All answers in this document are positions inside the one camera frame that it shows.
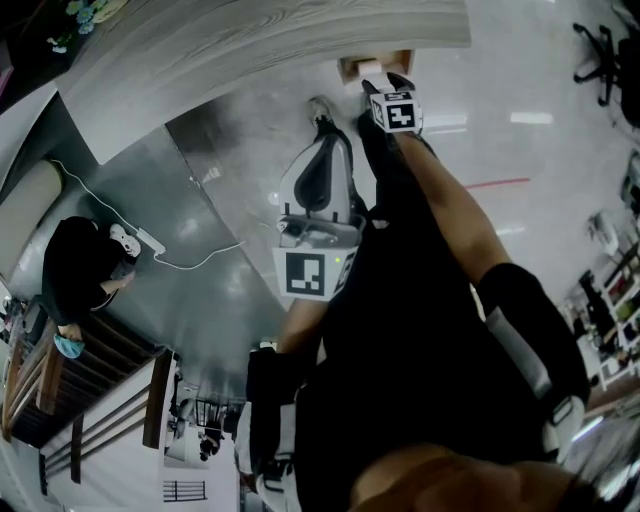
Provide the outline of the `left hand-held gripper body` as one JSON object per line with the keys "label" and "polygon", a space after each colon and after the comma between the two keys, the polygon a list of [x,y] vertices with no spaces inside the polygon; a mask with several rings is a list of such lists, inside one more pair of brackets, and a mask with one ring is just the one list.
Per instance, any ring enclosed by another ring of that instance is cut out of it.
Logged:
{"label": "left hand-held gripper body", "polygon": [[346,284],[365,225],[360,215],[354,215],[348,224],[281,217],[280,244],[273,249],[281,295],[331,301]]}

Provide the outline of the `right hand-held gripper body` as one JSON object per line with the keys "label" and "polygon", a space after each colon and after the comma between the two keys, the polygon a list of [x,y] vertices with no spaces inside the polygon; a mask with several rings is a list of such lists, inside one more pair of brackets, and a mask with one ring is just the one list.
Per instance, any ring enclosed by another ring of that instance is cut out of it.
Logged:
{"label": "right hand-held gripper body", "polygon": [[385,133],[421,133],[423,115],[415,90],[374,93],[368,99],[373,120]]}

